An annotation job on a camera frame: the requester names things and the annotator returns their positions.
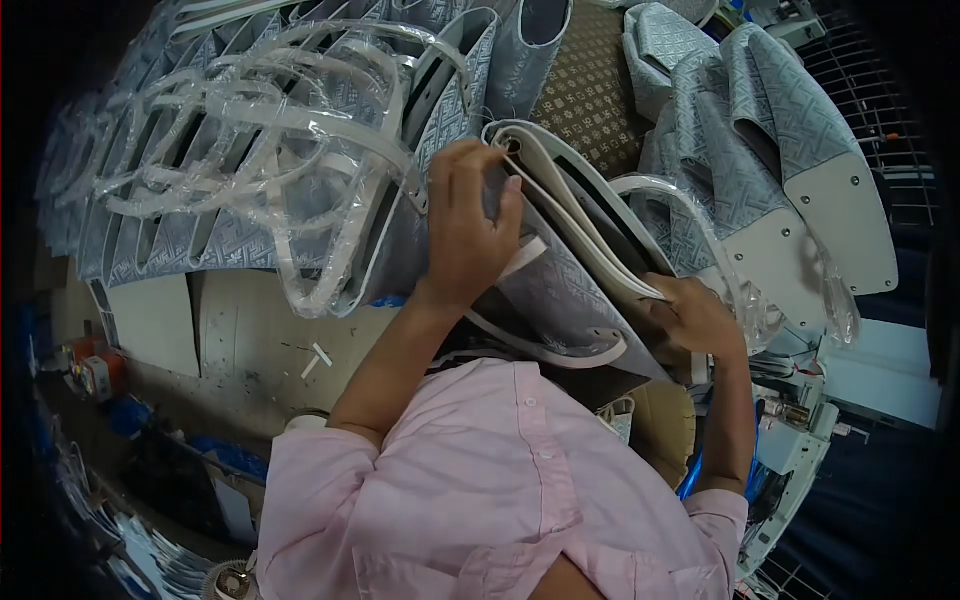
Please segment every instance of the white machine part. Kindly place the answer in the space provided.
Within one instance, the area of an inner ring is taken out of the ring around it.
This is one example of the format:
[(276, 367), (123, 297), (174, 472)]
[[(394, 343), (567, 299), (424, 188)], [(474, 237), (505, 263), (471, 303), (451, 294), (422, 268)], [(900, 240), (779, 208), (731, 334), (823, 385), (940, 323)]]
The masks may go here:
[(780, 20), (777, 15), (780, 0), (748, 0), (744, 4), (757, 25), (771, 36), (785, 41), (791, 48), (800, 48), (827, 34), (827, 28), (808, 0), (793, 0), (791, 4), (798, 14), (786, 20)]
[(748, 530), (736, 563), (738, 588), (749, 590), (748, 597), (771, 598), (770, 586), (755, 576), (756, 570), (777, 545), (787, 525), (810, 492), (837, 424), (840, 409), (823, 402), (822, 376), (807, 378), (798, 394), (800, 405), (811, 415), (807, 423), (791, 422), (784, 413), (769, 421), (769, 428), (760, 428), (756, 438), (756, 458), (779, 475), (792, 473), (776, 511), (762, 523)]

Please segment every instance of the white binding strip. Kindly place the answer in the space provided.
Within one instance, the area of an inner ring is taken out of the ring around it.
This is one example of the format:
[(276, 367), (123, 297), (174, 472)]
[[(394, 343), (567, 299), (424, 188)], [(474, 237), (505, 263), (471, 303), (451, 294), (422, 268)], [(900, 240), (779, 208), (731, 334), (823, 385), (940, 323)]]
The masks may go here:
[(282, 9), (291, 4), (298, 4), (293, 0), (269, 0), (268, 2), (257, 2), (249, 5), (238, 6), (227, 11), (208, 11), (204, 17), (203, 12), (198, 12), (196, 20), (186, 20), (170, 35), (170, 42), (179, 44), (189, 41), (195, 37), (200, 37), (211, 32), (222, 25), (227, 25), (233, 21), (245, 19), (248, 16), (254, 16), (261, 12), (272, 12)]
[(547, 250), (546, 243), (536, 235), (531, 236), (525, 243), (520, 240), (520, 243), (522, 244), (520, 250), (516, 251), (514, 257), (507, 263), (503, 273), (497, 278), (497, 283), (537, 260)]
[(627, 351), (627, 343), (623, 341), (623, 336), (619, 331), (614, 329), (594, 329), (591, 331), (591, 334), (596, 335), (598, 339), (616, 340), (616, 343), (610, 349), (604, 350), (603, 352), (599, 352), (592, 356), (574, 357), (562, 356), (551, 351), (550, 348), (542, 344), (537, 344), (529, 340), (518, 338), (512, 333), (508, 333), (500, 327), (487, 321), (472, 310), (467, 311), (466, 317), (471, 323), (480, 327), (507, 346), (515, 348), (524, 354), (527, 354), (528, 356), (536, 358), (539, 361), (549, 365), (554, 365), (556, 367), (561, 367), (563, 369), (593, 369), (595, 367), (603, 367), (604, 365), (609, 365), (617, 358), (620, 358), (623, 356), (623, 353)]

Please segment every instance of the wire rack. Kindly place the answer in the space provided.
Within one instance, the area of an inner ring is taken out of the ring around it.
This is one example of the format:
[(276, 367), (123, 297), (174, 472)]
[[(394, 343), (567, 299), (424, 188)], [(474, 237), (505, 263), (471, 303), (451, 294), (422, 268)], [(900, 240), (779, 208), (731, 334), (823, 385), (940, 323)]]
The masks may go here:
[(812, 3), (827, 35), (797, 50), (840, 109), (870, 167), (889, 187), (890, 223), (933, 227), (941, 206), (920, 122), (866, 33), (835, 1)]
[(836, 598), (816, 579), (805, 576), (804, 567), (795, 559), (775, 548), (757, 575), (770, 585), (780, 600), (830, 600)]

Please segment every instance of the handle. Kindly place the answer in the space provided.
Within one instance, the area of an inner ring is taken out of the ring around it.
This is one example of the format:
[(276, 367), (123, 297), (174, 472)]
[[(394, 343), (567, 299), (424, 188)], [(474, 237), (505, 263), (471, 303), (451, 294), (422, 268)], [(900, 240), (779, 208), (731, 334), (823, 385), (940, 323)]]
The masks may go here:
[[(386, 139), (396, 136), (396, 133), (399, 131), (400, 120), (402, 117), (402, 86), (399, 81), (399, 72), (397, 70), (396, 62), (393, 60), (393, 57), (378, 50), (367, 42), (362, 42), (359, 40), (346, 40), (345, 46), (348, 50), (356, 52), (371, 62), (378, 64), (384, 69), (384, 71), (386, 71), (388, 75), (388, 81), (394, 82), (393, 88), (390, 90), (391, 93), (389, 97), (387, 95), (387, 91), (383, 89), (382, 85), (362, 68), (356, 67), (353, 64), (343, 60), (332, 59), (329, 57), (316, 55), (311, 52), (305, 52), (303, 50), (292, 48), (275, 48), (272, 50), (267, 50), (265, 56), (255, 57), (255, 62), (248, 62), (248, 67), (254, 69), (278, 68), (283, 70), (285, 73), (299, 76), (300, 73), (294, 71), (284, 64), (279, 64), (276, 62), (277, 60), (282, 59), (293, 59), (294, 62), (306, 64), (313, 68), (321, 68), (331, 72), (346, 74), (357, 82), (357, 88), (362, 90), (362, 92), (373, 96), (374, 100), (381, 105), (388, 105), (388, 109), (386, 111), (388, 118), (384, 119), (384, 122), (381, 126), (381, 131), (354, 123), (344, 118), (318, 114), (316, 110), (311, 110), (309, 108), (300, 108), (285, 104), (282, 90), (274, 84), (248, 80), (236, 81), (232, 83), (210, 83), (206, 81), (197, 82), (197, 71), (179, 72), (176, 75), (168, 76), (168, 79), (165, 78), (165, 80), (152, 85), (136, 99), (136, 102), (134, 103), (134, 110), (137, 112), (139, 121), (143, 122), (145, 120), (142, 116), (143, 99), (145, 97), (156, 96), (155, 104), (161, 104), (165, 106), (180, 106), (182, 108), (186, 108), (196, 105), (198, 102), (202, 101), (202, 99), (200, 99), (200, 97), (197, 95), (181, 96), (178, 94), (160, 94), (163, 91), (166, 91), (172, 87), (176, 87), (180, 84), (197, 84), (198, 90), (201, 92), (205, 91), (205, 107), (208, 114), (221, 116), (227, 120), (254, 123), (256, 125), (260, 125), (261, 127), (271, 126), (295, 129), (304, 132), (322, 132), (326, 135), (343, 138), (385, 157), (387, 162), (393, 165), (393, 167), (399, 173), (414, 177), (413, 181), (408, 181), (408, 185), (406, 187), (408, 187), (408, 189), (412, 187), (413, 190), (418, 192), (414, 197), (414, 204), (420, 212), (423, 212), (426, 201), (423, 193), (419, 190), (419, 182), (416, 180), (410, 157), (405, 151), (399, 148), (397, 144), (391, 143)], [(218, 69), (223, 66), (223, 64), (218, 64), (214, 65), (213, 68)], [(271, 98), (274, 103), (265, 104), (251, 101), (231, 100), (221, 93), (223, 91), (229, 91), (233, 94), (260, 94)], [(180, 115), (178, 118), (178, 123), (175, 123), (174, 129), (180, 130), (183, 127), (186, 127), (190, 116), (191, 115), (189, 113), (186, 115)], [(268, 138), (270, 139), (261, 140), (261, 142), (257, 144), (256, 152), (252, 153), (252, 155), (248, 157), (243, 167), (238, 171), (228, 185), (227, 181), (212, 179), (209, 176), (209, 173), (191, 175), (183, 173), (182, 171), (164, 167), (162, 165), (157, 165), (156, 161), (158, 158), (166, 154), (166, 151), (169, 150), (169, 146), (172, 145), (173, 140), (177, 139), (178, 135), (178, 132), (171, 131), (164, 138), (164, 141), (169, 140), (169, 143), (161, 143), (158, 145), (158, 148), (152, 154), (151, 158), (146, 161), (144, 166), (133, 172), (101, 182), (100, 185), (98, 185), (98, 193), (107, 194), (112, 190), (126, 185), (137, 177), (142, 177), (144, 180), (155, 183), (179, 186), (179, 189), (168, 190), (162, 194), (153, 194), (140, 188), (136, 190), (137, 193), (134, 194), (134, 199), (137, 200), (135, 203), (131, 203), (116, 196), (110, 195), (108, 196), (108, 208), (111, 211), (128, 216), (141, 217), (158, 212), (169, 212), (171, 210), (177, 210), (178, 208), (187, 212), (205, 212), (226, 204), (234, 197), (255, 195), (264, 191), (270, 185), (283, 185), (295, 180), (299, 180), (304, 175), (313, 172), (314, 168), (318, 164), (321, 166), (330, 166), (332, 163), (347, 164), (353, 162), (351, 159), (345, 156), (331, 155), (329, 157), (324, 157), (324, 153), (322, 153), (321, 149), (318, 149), (317, 152), (304, 161), (298, 168), (290, 172), (277, 175), (270, 180), (249, 183), (250, 179), (252, 179), (252, 177), (254, 177), (262, 168), (263, 160), (266, 159), (265, 153), (267, 153), (267, 151), (271, 151), (279, 141), (276, 132), (270, 132), (268, 134)], [(215, 160), (209, 160), (208, 162), (212, 163), (215, 162)], [(343, 168), (338, 168), (337, 170), (346, 172)], [(186, 206), (183, 203), (184, 192), (192, 191), (207, 192), (212, 194), (212, 196), (199, 203)], [(295, 225), (282, 221), (272, 222), (276, 219), (275, 216), (268, 215), (267, 213), (254, 213), (251, 215), (251, 217), (254, 220), (262, 223), (269, 223), (275, 227), (286, 227), (290, 229), (323, 228), (328, 227), (329, 222), (329, 220), (325, 219), (324, 217), (318, 217), (306, 223)]]
[(736, 271), (733, 270), (733, 264), (730, 262), (727, 251), (713, 231), (713, 222), (709, 216), (707, 216), (700, 203), (673, 183), (649, 175), (632, 175), (618, 178), (610, 181), (610, 187), (618, 196), (626, 196), (637, 190), (654, 190), (668, 194), (679, 202), (689, 217), (693, 219), (693, 222), (700, 226), (704, 239), (707, 240), (707, 245), (713, 253), (714, 260), (717, 262), (717, 269), (720, 271), (720, 276), (723, 278), (724, 283), (727, 285), (733, 297), (734, 316), (736, 317), (737, 324), (742, 329), (747, 309), (740, 288), (740, 279), (737, 277)]

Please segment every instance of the dark fabric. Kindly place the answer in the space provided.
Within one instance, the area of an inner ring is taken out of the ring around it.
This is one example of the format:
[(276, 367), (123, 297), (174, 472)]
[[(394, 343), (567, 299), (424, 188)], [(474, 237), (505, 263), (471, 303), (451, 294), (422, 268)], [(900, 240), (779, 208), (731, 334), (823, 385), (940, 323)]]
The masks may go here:
[(530, 115), (608, 180), (636, 170), (643, 135), (654, 127), (636, 114), (622, 37), (623, 11), (576, 0)]
[(842, 421), (870, 432), (834, 436), (810, 494), (778, 549), (802, 564), (831, 598), (866, 593), (902, 556), (931, 484), (939, 438), (926, 430), (873, 425), (844, 414)]

